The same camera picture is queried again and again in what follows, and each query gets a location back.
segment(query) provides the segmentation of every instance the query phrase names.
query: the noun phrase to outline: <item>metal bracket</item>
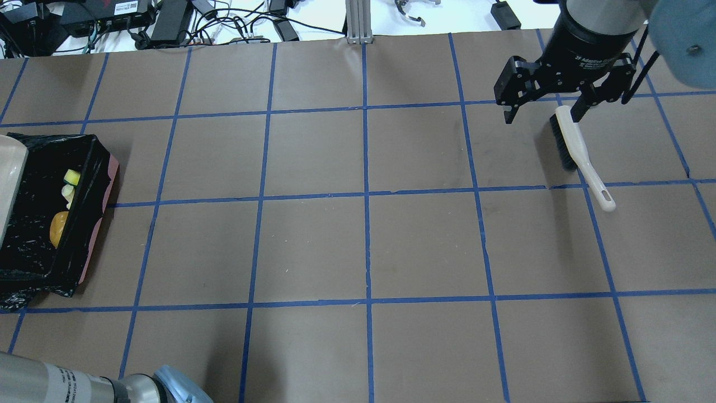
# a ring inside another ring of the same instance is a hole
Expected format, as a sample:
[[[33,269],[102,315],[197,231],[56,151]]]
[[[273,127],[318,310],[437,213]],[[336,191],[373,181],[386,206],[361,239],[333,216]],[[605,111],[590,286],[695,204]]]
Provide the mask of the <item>metal bracket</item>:
[[[349,44],[373,43],[370,29],[370,0],[346,0],[346,22]]]

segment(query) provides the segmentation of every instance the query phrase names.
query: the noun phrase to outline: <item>white label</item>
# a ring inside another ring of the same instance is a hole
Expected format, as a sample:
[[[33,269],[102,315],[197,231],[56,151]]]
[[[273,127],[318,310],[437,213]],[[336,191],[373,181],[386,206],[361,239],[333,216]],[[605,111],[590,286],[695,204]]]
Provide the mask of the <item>white label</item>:
[[[47,394],[44,403],[90,403],[92,386],[84,372],[45,363],[47,368]]]
[[[126,3],[115,4],[115,15],[129,14],[137,12],[139,1],[128,1]]]

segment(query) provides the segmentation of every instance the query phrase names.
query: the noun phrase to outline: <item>white floor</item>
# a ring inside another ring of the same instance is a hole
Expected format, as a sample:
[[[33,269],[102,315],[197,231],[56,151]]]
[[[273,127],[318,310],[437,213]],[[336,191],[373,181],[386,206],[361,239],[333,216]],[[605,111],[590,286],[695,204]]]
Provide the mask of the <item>white floor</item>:
[[[232,7],[255,9],[261,0],[227,0]],[[371,17],[373,34],[376,35],[420,35],[442,34],[447,32],[498,31],[500,28],[490,15],[492,0],[442,0],[435,5],[433,0],[409,0],[405,7],[409,14],[421,16],[427,23],[425,27],[401,16],[393,0],[372,0]],[[515,14],[524,29],[551,28],[559,15],[557,5],[536,4],[532,0],[510,0]],[[62,6],[55,4],[53,12],[62,13]],[[344,0],[303,0],[295,9],[289,9],[289,18],[310,25],[326,27],[340,31],[345,19]],[[331,39],[336,34],[293,24],[301,40]],[[274,27],[267,21],[255,25],[255,33],[263,35],[272,42],[280,41]],[[220,27],[213,32],[217,43],[227,42],[237,37],[236,30]],[[87,43],[86,38],[70,37],[58,50],[75,49]],[[105,35],[94,52],[124,52],[135,50],[134,41],[126,31]]]

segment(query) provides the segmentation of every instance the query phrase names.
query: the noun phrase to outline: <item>robotic arm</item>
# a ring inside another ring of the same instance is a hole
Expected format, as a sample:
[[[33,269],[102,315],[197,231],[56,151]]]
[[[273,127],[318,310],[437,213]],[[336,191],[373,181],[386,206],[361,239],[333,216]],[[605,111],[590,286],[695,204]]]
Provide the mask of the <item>robotic arm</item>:
[[[495,84],[506,123],[520,106],[549,93],[581,93],[571,112],[575,122],[589,108],[625,93],[626,103],[633,95],[636,62],[624,50],[647,17],[654,44],[677,79],[716,87],[716,0],[560,0],[559,5],[542,56],[535,62],[510,57]]]

